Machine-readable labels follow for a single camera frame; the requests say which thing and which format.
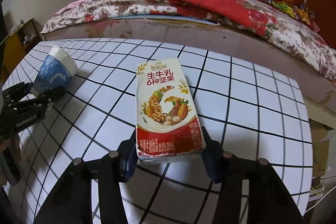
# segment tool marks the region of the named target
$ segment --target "cardboard box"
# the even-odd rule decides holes
[[[313,143],[313,177],[323,176],[326,173],[329,140],[321,141],[327,137],[325,127],[316,121],[310,121],[311,140]]]

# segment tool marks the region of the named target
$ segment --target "red headboard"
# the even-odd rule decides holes
[[[336,49],[336,0],[307,0],[306,6],[315,14],[315,22],[324,41]]]

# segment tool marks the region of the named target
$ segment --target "wooden cabinet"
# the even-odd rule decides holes
[[[25,36],[28,34],[35,34],[36,36],[26,45],[24,45]],[[7,36],[1,44],[5,45],[3,56],[3,67],[1,69],[1,84],[4,84],[9,75],[23,60],[26,54],[41,41],[34,25],[34,18],[24,23],[12,36]]]

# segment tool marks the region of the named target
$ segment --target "nut illustration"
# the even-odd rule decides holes
[[[147,106],[146,106],[146,115],[147,115],[149,118],[152,118],[153,113],[154,113],[154,111],[153,111],[152,107],[151,107],[150,105],[147,105]]]
[[[188,106],[186,103],[183,103],[180,108],[178,109],[177,115],[180,117],[181,120],[185,119],[188,115]]]
[[[175,102],[175,106],[177,106],[177,107],[181,106],[179,98],[177,98],[176,100],[174,100],[174,102]]]
[[[179,123],[180,122],[180,117],[179,116],[173,116],[172,118],[171,118],[171,122],[172,123]]]
[[[171,116],[177,116],[177,113],[179,112],[179,107],[177,106],[174,106],[172,109],[171,109]]]
[[[172,124],[171,121],[165,121],[163,125],[164,126],[171,126],[171,124]]]

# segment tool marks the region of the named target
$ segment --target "black grid line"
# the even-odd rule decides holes
[[[196,219],[195,219],[195,221],[194,221],[194,224],[197,224],[197,223],[198,223],[198,221],[199,221],[199,219],[200,219],[200,217],[201,217],[201,215],[202,215],[202,212],[203,212],[203,209],[204,209],[204,207],[205,207],[205,204],[207,203],[207,200],[208,200],[208,198],[209,198],[209,194],[210,194],[210,192],[211,192],[212,185],[213,185],[213,182],[210,181],[208,190],[206,191],[205,197],[204,197],[204,199],[203,199],[203,202],[202,202],[201,207],[199,208],[199,211],[198,211],[198,214],[197,214]]]
[[[55,157],[56,157],[56,155],[57,155],[57,153],[58,153],[58,151],[61,149],[61,147],[62,147],[62,144],[63,144],[63,142],[64,142],[64,140],[66,139],[66,137],[67,137],[67,135],[68,135],[68,133],[70,132],[70,130],[71,130],[71,128],[72,127],[70,127],[70,129],[68,130],[68,132],[66,133],[66,135],[65,135],[65,137],[64,137],[64,139],[63,139],[63,141],[61,142],[61,144],[60,144],[60,146],[59,146],[59,148],[58,148],[58,150],[57,150],[57,152],[55,153],[55,155],[54,155],[54,157],[53,157],[53,159],[52,159],[52,161],[51,161],[51,163],[50,163],[50,166],[48,165],[48,163],[47,163],[47,166],[48,166],[48,171],[47,171],[47,173],[46,173],[46,175],[45,175],[45,178],[44,178],[44,180],[43,180],[43,183],[42,183],[42,188],[41,188],[41,191],[40,191],[40,194],[39,194],[39,197],[38,197],[38,200],[39,200],[39,198],[40,198],[40,196],[41,196],[41,192],[42,192],[42,189],[43,189],[43,185],[44,185],[44,182],[45,182],[45,179],[46,179],[46,177],[47,177],[47,175],[48,175],[48,172],[49,172],[49,170],[51,170],[51,172],[53,172],[54,173],[54,171],[51,169],[51,166],[52,166],[52,164],[53,164],[53,162],[54,162],[54,160],[55,160]],[[36,208],[35,208],[35,213],[34,213],[34,218],[36,217],[36,209],[37,209],[37,205],[38,205],[38,200],[37,200],[37,204],[36,204]]]
[[[53,125],[54,125],[54,123],[56,122],[58,116],[59,116],[59,115],[57,115],[56,119],[53,121],[52,125],[50,126],[50,129],[53,127]],[[51,162],[51,164],[50,164],[50,166],[49,166],[49,165],[48,165],[48,162],[45,160],[43,154],[40,152],[40,148],[42,147],[43,142],[44,142],[46,136],[47,136],[48,134],[49,134],[50,136],[52,136],[52,135],[50,134],[50,132],[49,132],[50,129],[47,129],[46,127],[45,127],[45,129],[47,130],[47,134],[44,136],[43,141],[42,141],[40,147],[37,147],[37,145],[36,145],[36,143],[35,143],[35,140],[34,140],[34,138],[32,137],[32,135],[33,135],[34,132],[33,132],[33,133],[30,133],[29,128],[27,128],[27,130],[28,130],[28,132],[29,132],[29,134],[30,134],[29,141],[30,141],[30,139],[32,139],[32,140],[34,141],[34,144],[35,144],[36,147],[38,148],[37,153],[36,153],[36,155],[35,155],[35,158],[34,158],[33,162],[31,163],[31,168],[30,168],[29,174],[28,174],[28,176],[27,176],[27,180],[28,180],[28,178],[29,178],[29,176],[30,176],[30,173],[33,171],[33,173],[34,173],[36,179],[37,179],[38,182],[41,184],[41,190],[40,190],[40,193],[39,193],[38,198],[36,199],[35,195],[33,194],[33,197],[36,199],[36,202],[37,202],[37,203],[36,203],[35,211],[33,211],[33,213],[34,213],[34,219],[35,219],[35,217],[36,217],[36,209],[37,209],[37,206],[38,206],[38,203],[39,203],[40,195],[41,195],[42,190],[44,189],[44,188],[43,188],[44,181],[43,181],[43,183],[40,182],[39,178],[37,177],[37,175],[36,175],[36,173],[35,173],[35,171],[34,171],[34,169],[33,169],[33,165],[34,165],[34,162],[35,162],[36,157],[37,157],[38,154],[41,155],[42,159],[44,160],[44,162],[45,162],[46,165],[48,166],[48,170],[47,170],[47,173],[46,173],[46,175],[45,175],[44,180],[46,179],[49,170],[51,170],[51,172],[53,172],[53,174],[58,178],[58,176],[55,174],[55,172],[50,168],[51,165],[52,165],[52,162]]]
[[[143,41],[142,41],[140,44],[136,45],[135,48],[137,48],[138,46],[140,46],[140,45],[143,43]],[[125,57],[119,62],[119,64],[118,64],[117,66],[119,66],[119,65],[121,64],[121,62],[123,62],[124,59],[125,59],[126,57],[127,57],[127,55],[125,55]],[[109,78],[109,76],[112,74],[112,72],[113,72],[114,70],[115,70],[115,69],[113,69],[113,70],[111,71],[111,73],[108,75],[107,78]],[[114,105],[112,106],[112,108],[110,109],[109,114],[112,112],[112,110],[114,109],[114,107],[117,105],[117,103],[119,102],[119,100],[121,99],[121,97],[124,95],[124,93],[125,93],[126,90],[128,89],[128,87],[129,87],[129,86],[131,85],[131,83],[134,81],[134,79],[135,79],[135,76],[134,76],[133,79],[129,82],[129,84],[127,85],[127,87],[126,87],[124,90],[120,90],[120,91],[121,91],[121,94],[120,94],[119,98],[116,100],[116,102],[114,103]],[[105,121],[106,121],[107,118],[108,118],[108,115],[106,115],[105,119],[103,120],[103,122],[102,122],[102,123],[100,124],[100,126],[98,127],[97,131],[95,132],[95,134],[94,134],[94,136],[93,136],[93,139],[97,136],[97,134],[98,134],[100,128],[103,126],[103,124],[105,123]],[[92,143],[92,140],[90,141],[89,145],[86,147],[86,149],[85,149],[85,151],[84,151],[84,153],[83,153],[83,155],[82,155],[82,158],[85,156],[85,154],[86,154],[87,150],[89,149],[91,143]]]
[[[294,90],[293,90],[292,86],[291,86],[291,91],[292,91],[293,96],[295,98],[295,94],[294,94]],[[300,112],[299,112],[299,108],[298,108],[297,104],[295,104],[295,106],[296,106],[296,111],[297,111],[298,115],[300,116]],[[300,124],[300,131],[301,131],[301,139],[303,140],[302,124],[301,123],[299,123],[299,124]],[[304,143],[302,143],[302,165],[304,165],[304,164],[305,164],[305,145],[304,145]],[[304,169],[302,168],[300,192],[302,191],[303,172],[304,172]],[[299,205],[300,197],[301,196],[299,195],[299,198],[297,199],[297,204],[296,204],[297,206]]]
[[[156,188],[155,188],[155,191],[154,191],[154,193],[153,193],[153,195],[152,195],[152,198],[151,198],[151,200],[149,201],[149,203],[148,203],[148,205],[147,205],[147,208],[146,208],[145,212],[143,213],[142,218],[140,219],[139,224],[142,224],[143,221],[145,220],[145,218],[146,218],[146,216],[147,216],[147,214],[148,214],[148,212],[149,212],[149,210],[150,210],[150,208],[151,208],[151,206],[152,206],[152,204],[153,204],[153,202],[154,202],[154,200],[155,200],[155,198],[156,198],[156,196],[157,196],[157,194],[158,194],[158,192],[159,192],[159,190],[160,190],[160,187],[161,187],[162,182],[163,182],[163,180],[164,180],[164,178],[165,178],[165,176],[166,176],[166,174],[167,174],[167,171],[168,171],[169,166],[170,166],[170,164],[167,164],[167,165],[166,165],[166,167],[165,167],[165,169],[164,169],[164,171],[163,171],[162,177],[160,178],[160,180],[159,180],[159,182],[158,182],[158,184],[157,184],[157,186],[156,186]]]
[[[274,83],[275,83],[275,87],[276,87],[276,90],[277,90],[277,93],[278,93],[278,100],[279,100],[279,105],[280,105],[280,110],[281,110],[282,133],[283,133],[283,136],[285,136],[285,123],[284,123],[284,117],[283,117],[283,114],[282,114],[282,105],[281,105],[281,100],[280,100],[280,95],[279,95],[279,89],[278,89],[278,85],[277,85],[277,82],[275,80],[275,76],[274,76],[273,71],[272,71],[272,74],[273,74],[273,80],[274,80]],[[286,160],[286,140],[285,140],[285,138],[283,138],[283,168],[282,168],[282,175],[281,175],[281,180],[282,181],[284,180],[284,177],[285,177],[285,160]]]
[[[223,135],[222,135],[222,140],[220,142],[220,145],[223,146],[224,144],[224,139],[225,139],[225,132],[227,128],[227,122],[229,118],[229,111],[230,111],[230,100],[231,100],[231,76],[232,76],[232,57],[231,57],[231,63],[230,63],[230,80],[229,80],[229,94],[227,98],[227,108],[226,108],[226,117],[225,117],[225,125],[224,125],[224,130],[223,130]]]
[[[143,46],[143,45],[141,45],[141,46],[142,46],[142,47],[157,47],[157,46]],[[114,52],[114,54],[125,55],[124,53],[118,53],[118,52]],[[147,57],[138,56],[138,55],[132,55],[132,54],[128,54],[128,55],[130,55],[130,56],[134,56],[134,57],[141,57],[141,58],[145,58],[145,59],[147,58]],[[256,71],[256,72],[258,72],[258,73],[261,73],[261,74],[263,74],[263,75],[266,75],[266,76],[271,77],[271,76],[268,75],[268,74],[265,74],[265,73],[263,73],[263,72],[260,72],[260,71],[251,69],[250,67],[246,67],[246,66],[241,65],[241,64],[237,64],[237,63],[234,63],[234,62],[229,62],[229,61],[226,61],[226,60],[220,60],[220,59],[216,59],[216,58],[212,58],[212,57],[208,57],[208,56],[206,56],[206,58],[207,58],[207,59],[218,60],[218,61],[222,61],[222,62],[226,62],[226,63],[230,63],[230,64],[232,63],[232,64],[235,64],[235,65],[238,65],[238,66],[241,66],[241,67],[247,68],[247,69],[249,69],[249,70]],[[74,59],[74,60],[78,60],[78,61],[83,61],[83,62],[85,62],[85,60],[79,59],[79,57],[78,57],[78,58],[73,58],[73,59]],[[192,67],[192,66],[188,66],[188,65],[182,65],[182,67],[194,68],[194,67]],[[215,74],[215,75],[223,76],[223,77],[225,77],[225,78],[230,78],[229,76],[221,75],[221,74],[219,74],[219,73],[215,73],[215,72],[213,72],[213,71],[209,71],[209,70],[206,70],[206,69],[204,69],[204,68],[203,68],[203,70],[206,71],[206,72],[213,73],[213,74]],[[241,80],[241,79],[236,79],[236,78],[233,78],[233,79],[235,79],[235,80],[237,80],[237,81],[240,81],[240,82],[243,82],[243,83],[250,84],[250,85],[255,85],[255,84],[251,84],[251,83],[249,83],[249,82],[243,81],[243,80]],[[282,83],[284,83],[284,84],[286,84],[286,85],[290,85],[291,87],[297,89],[295,86],[292,86],[291,84],[288,84],[288,83],[286,83],[286,82],[284,82],[284,81],[282,81],[282,80],[280,80],[280,79],[277,79],[277,80],[280,81],[280,82],[282,82]],[[261,87],[261,86],[258,86],[258,87],[260,87],[260,88],[262,88],[262,89],[265,89],[265,90],[268,90],[268,91],[271,91],[271,92],[274,92],[273,90],[267,89],[267,88],[265,88],[265,87]],[[281,94],[281,95],[284,96],[284,97],[286,97],[286,98],[288,98],[288,99],[294,100],[294,101],[299,102],[299,103],[302,104],[302,102],[296,100],[295,96],[294,96],[294,99],[293,99],[293,98],[288,97],[288,96],[286,96],[286,95],[284,95],[284,94]]]
[[[82,62],[91,63],[91,64],[94,64],[94,65],[97,65],[97,66],[103,66],[103,67],[107,67],[107,68],[117,68],[117,69],[125,70],[125,71],[128,71],[128,72],[131,72],[131,73],[134,73],[134,74],[135,74],[134,71],[130,71],[130,70],[127,70],[127,69],[124,69],[124,68],[112,67],[112,66],[107,66],[107,65],[102,65],[102,64],[97,64],[97,63],[94,63],[94,62],[90,62],[89,60],[90,60],[91,58],[90,58],[89,60],[87,60],[87,61],[82,60],[82,59],[78,59],[78,58],[73,58],[73,59],[74,59],[74,60],[78,60],[78,61],[82,61]],[[235,64],[235,65],[238,65],[238,66],[241,66],[241,67],[244,67],[244,68],[248,68],[248,67],[242,66],[242,65],[240,65],[240,64]],[[194,67],[191,67],[191,66],[188,66],[188,65],[182,65],[182,67],[194,68]],[[268,90],[268,91],[270,91],[270,92],[272,92],[272,93],[275,93],[273,90],[267,89],[267,88],[262,87],[262,86],[258,86],[257,81],[256,81],[256,84],[251,84],[251,83],[246,82],[246,81],[243,81],[243,80],[241,80],[241,79],[237,79],[237,78],[231,77],[231,75],[230,75],[230,77],[229,77],[229,76],[225,76],[225,75],[221,75],[221,74],[218,74],[218,73],[215,73],[215,72],[212,72],[212,71],[205,70],[204,68],[203,68],[203,71],[210,72],[210,73],[213,73],[213,74],[215,74],[215,75],[219,75],[219,76],[228,78],[229,80],[230,80],[230,79],[234,79],[234,80],[239,81],[239,82],[243,82],[243,83],[246,83],[246,84],[249,84],[249,85],[257,86],[257,87],[260,88],[260,89]],[[277,80],[280,81],[280,82],[282,82],[282,83],[284,83],[284,84],[286,84],[286,85],[289,85],[288,83],[283,82],[283,81],[281,81],[281,80],[279,80],[279,79],[277,79]],[[219,92],[216,92],[216,91],[213,91],[213,90],[206,90],[206,89],[201,89],[201,88],[198,88],[198,89],[199,89],[199,90],[209,91],[209,92],[212,92],[212,93],[215,93],[215,94],[218,94],[218,95],[222,95],[222,96],[227,97],[227,95],[222,94],[222,93],[219,93]],[[281,94],[281,96],[286,97],[286,98],[288,98],[288,99],[290,99],[290,100],[293,100],[293,101],[295,101],[296,103],[303,104],[302,102],[296,100],[295,97],[294,97],[294,99],[293,99],[293,98],[288,97],[288,96],[283,95],[283,94]],[[272,111],[281,113],[280,111],[277,111],[277,110],[274,110],[274,109],[271,109],[271,108],[268,108],[268,107],[265,107],[265,106],[260,106],[260,107],[264,107],[264,108],[266,108],[266,109],[269,109],[269,110],[272,110]],[[287,116],[289,116],[289,117],[292,117],[292,118],[295,118],[295,119],[299,119],[299,120],[301,120],[301,121],[306,122],[306,120],[301,119],[301,118],[299,118],[299,117],[291,116],[291,115],[286,114],[286,113],[283,113],[283,114],[284,114],[284,115],[287,115]]]
[[[123,69],[123,68],[119,68],[119,67],[110,67],[110,66],[104,66],[104,65],[98,65],[98,66],[103,66],[103,67],[108,67],[108,68],[117,68],[117,69],[125,70],[125,71],[128,71],[128,72],[131,72],[131,73],[134,73],[134,74],[135,74],[134,71],[129,71],[129,70],[126,70],[126,69]],[[100,84],[100,85],[101,85],[101,83],[99,83],[99,82],[96,82],[96,81],[93,81],[93,80],[91,80],[91,79],[82,77],[82,76],[80,76],[80,75],[76,75],[76,76],[81,77],[81,78],[84,78],[85,80],[88,80],[88,81],[91,81],[91,82],[93,82],[93,83],[97,83],[97,84]],[[241,81],[241,80],[237,80],[237,81],[240,81],[240,82],[243,82],[243,83],[250,84],[250,83],[248,83],[248,82]],[[120,91],[119,89],[117,89],[117,88],[115,88],[115,87],[113,87],[113,86],[106,85],[106,84],[103,84],[103,85],[105,85],[105,86],[107,86],[107,87],[110,87],[110,88],[112,88],[112,89],[115,89],[115,90]],[[291,118],[300,120],[300,121],[302,121],[302,122],[307,122],[306,120],[300,119],[300,118],[295,117],[295,116],[291,116],[291,115],[286,114],[286,113],[283,113],[283,112],[281,112],[281,111],[278,111],[278,110],[275,110],[275,109],[272,109],[272,108],[269,108],[269,107],[266,107],[266,106],[261,106],[261,105],[258,105],[258,104],[254,104],[254,103],[251,103],[251,102],[246,102],[246,101],[241,100],[241,99],[239,99],[239,98],[231,97],[231,96],[228,96],[228,95],[226,95],[226,94],[219,93],[219,92],[216,92],[216,91],[213,91],[213,90],[207,90],[207,89],[203,89],[203,88],[199,88],[199,87],[198,87],[198,90],[203,90],[203,91],[211,92],[211,93],[214,93],[214,94],[218,94],[218,95],[221,95],[221,96],[224,96],[224,97],[228,97],[229,99],[235,99],[235,100],[237,100],[237,101],[244,102],[244,103],[248,103],[248,104],[250,104],[250,105],[254,105],[254,106],[257,106],[257,107],[260,107],[260,108],[265,108],[265,109],[271,110],[271,111],[273,111],[273,112],[277,112],[277,113],[279,113],[279,114],[282,114],[282,115],[285,115],[285,116],[288,116],[288,117],[291,117]]]
[[[24,58],[24,60],[32,67],[32,68],[34,68],[35,70],[36,70],[36,68],[34,67],[34,66],[32,66],[25,58]],[[43,184],[44,184],[44,182],[45,182],[45,179],[46,179],[46,177],[47,177],[47,175],[48,175],[48,172],[49,172],[49,170],[51,170],[52,172],[53,172],[53,170],[50,168],[51,167],[51,165],[53,164],[53,161],[55,160],[55,157],[56,157],[56,155],[57,155],[57,153],[58,153],[58,151],[62,148],[62,144],[63,144],[63,142],[64,142],[64,140],[66,139],[66,137],[67,137],[67,135],[68,135],[68,133],[70,132],[70,130],[71,130],[71,128],[72,128],[72,126],[70,127],[70,129],[68,130],[68,132],[66,133],[66,135],[65,135],[65,137],[64,137],[64,139],[63,139],[63,141],[61,142],[61,144],[60,144],[60,146],[59,146],[59,148],[58,148],[58,150],[57,150],[57,152],[55,153],[55,155],[54,155],[54,157],[53,157],[53,159],[52,159],[52,161],[51,161],[51,163],[50,163],[50,166],[49,166],[49,168],[48,168],[48,171],[47,171],[47,173],[46,173],[46,175],[45,175],[45,178],[44,178],[44,181],[43,181],[43,183],[42,183],[42,187],[43,187]]]
[[[246,200],[246,203],[245,203],[245,206],[244,206],[244,210],[243,210],[243,213],[241,214],[241,218],[239,220],[239,224],[241,224],[241,222],[243,221],[243,218],[245,216],[245,213],[247,213],[247,206],[248,206],[248,203],[249,203],[249,200],[247,199]]]
[[[256,74],[256,71],[255,71],[255,66],[253,64],[253,72],[254,72],[254,78],[255,78],[255,83],[257,85],[257,74]],[[256,87],[256,94],[257,94],[257,104],[258,104],[258,142],[257,142],[257,153],[256,153],[256,156],[255,156],[255,160],[258,160],[258,156],[259,156],[259,140],[260,140],[260,108],[259,108],[259,93],[258,93],[258,88]]]

